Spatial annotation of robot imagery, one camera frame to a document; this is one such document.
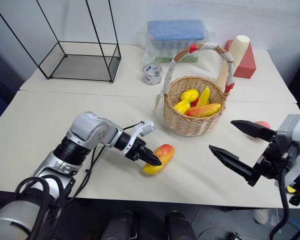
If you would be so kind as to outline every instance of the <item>fake fruit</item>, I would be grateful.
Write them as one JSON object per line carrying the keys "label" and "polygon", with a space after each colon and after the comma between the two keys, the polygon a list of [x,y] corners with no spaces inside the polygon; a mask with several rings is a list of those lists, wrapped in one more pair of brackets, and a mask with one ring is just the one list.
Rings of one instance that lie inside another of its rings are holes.
{"label": "fake fruit", "polygon": [[173,157],[174,153],[175,153],[175,149],[173,146],[169,144],[161,145],[156,150],[154,150],[153,154],[159,158],[162,164],[160,166],[152,166],[149,163],[146,163],[143,167],[143,172],[145,174],[150,174],[150,175],[160,172],[167,165],[170,159]]}
{"label": "fake fruit", "polygon": [[188,101],[189,103],[194,102],[199,97],[197,89],[189,89],[181,94],[181,101]]}
{"label": "fake fruit", "polygon": [[205,117],[210,117],[213,114],[217,113],[220,108],[221,108],[220,103],[211,103],[204,106],[195,106],[189,108],[186,111],[185,115],[194,118],[205,118]]}
{"label": "fake fruit", "polygon": [[264,126],[264,127],[268,128],[268,129],[271,128],[270,124],[267,123],[266,121],[256,121],[255,124],[259,124],[259,125]]}
{"label": "fake fruit", "polygon": [[194,101],[190,104],[190,106],[191,106],[192,108],[195,107],[195,106],[197,106],[198,101],[199,101],[199,97],[198,97],[196,100],[194,100]]}
{"label": "fake fruit", "polygon": [[210,89],[208,87],[206,87],[202,91],[202,93],[199,97],[199,101],[196,104],[196,106],[204,106],[204,105],[208,104],[209,97],[210,97]]}
{"label": "fake fruit", "polygon": [[296,192],[296,190],[295,190],[293,187],[290,187],[290,186],[287,186],[287,187],[286,187],[286,190],[287,190],[287,192],[290,193],[290,194],[294,194],[294,193]]}
{"label": "fake fruit", "polygon": [[181,114],[185,114],[185,112],[190,108],[190,103],[188,101],[180,101],[173,107]]}

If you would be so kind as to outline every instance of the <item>basket handle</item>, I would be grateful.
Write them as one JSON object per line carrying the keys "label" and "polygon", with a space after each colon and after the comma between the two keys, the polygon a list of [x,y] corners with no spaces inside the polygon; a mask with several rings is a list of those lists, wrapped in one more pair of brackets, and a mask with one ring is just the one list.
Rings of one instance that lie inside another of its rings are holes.
{"label": "basket handle", "polygon": [[228,64],[228,77],[226,78],[224,95],[228,96],[230,90],[234,87],[234,73],[235,73],[235,64],[234,58],[232,55],[227,52],[225,49],[220,47],[216,43],[206,42],[203,44],[193,44],[191,46],[186,47],[180,53],[174,56],[174,58],[170,62],[169,70],[166,73],[164,84],[163,84],[163,93],[166,95],[169,92],[169,84],[171,81],[172,73],[176,67],[176,64],[181,61],[186,55],[191,54],[195,51],[200,50],[214,50],[216,51],[224,60],[226,60]]}

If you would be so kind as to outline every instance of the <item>red block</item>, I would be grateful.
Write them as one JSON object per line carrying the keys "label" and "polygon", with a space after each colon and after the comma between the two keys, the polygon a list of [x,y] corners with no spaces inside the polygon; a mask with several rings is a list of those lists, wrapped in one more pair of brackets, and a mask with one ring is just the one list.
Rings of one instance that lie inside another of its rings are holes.
{"label": "red block", "polygon": [[[229,50],[233,40],[228,40],[225,44],[224,49]],[[256,70],[256,62],[254,53],[252,52],[251,43],[248,46],[248,49],[245,52],[239,66],[234,72],[234,76],[238,78],[250,79]]]}

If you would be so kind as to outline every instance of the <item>blue lid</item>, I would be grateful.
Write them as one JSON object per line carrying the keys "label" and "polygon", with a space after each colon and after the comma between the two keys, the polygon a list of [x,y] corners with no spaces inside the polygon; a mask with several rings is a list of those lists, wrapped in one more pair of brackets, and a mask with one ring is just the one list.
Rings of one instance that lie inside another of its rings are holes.
{"label": "blue lid", "polygon": [[200,19],[159,20],[148,22],[148,33],[155,40],[203,40],[204,24]]}

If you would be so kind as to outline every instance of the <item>yellow pepper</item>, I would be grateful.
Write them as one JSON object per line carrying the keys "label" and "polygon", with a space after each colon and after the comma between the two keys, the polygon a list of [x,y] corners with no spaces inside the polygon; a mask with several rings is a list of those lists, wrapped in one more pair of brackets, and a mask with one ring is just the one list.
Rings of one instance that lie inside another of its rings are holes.
{"label": "yellow pepper", "polygon": [[189,103],[194,102],[199,97],[197,89],[189,89],[181,94],[181,101],[188,101]]}
{"label": "yellow pepper", "polygon": [[188,101],[180,101],[173,107],[181,114],[185,114],[185,112],[190,108],[190,103]]}
{"label": "yellow pepper", "polygon": [[196,106],[204,106],[204,105],[208,104],[209,97],[210,97],[210,89],[208,87],[206,87],[202,91],[202,93],[199,97],[199,101],[196,104]]}

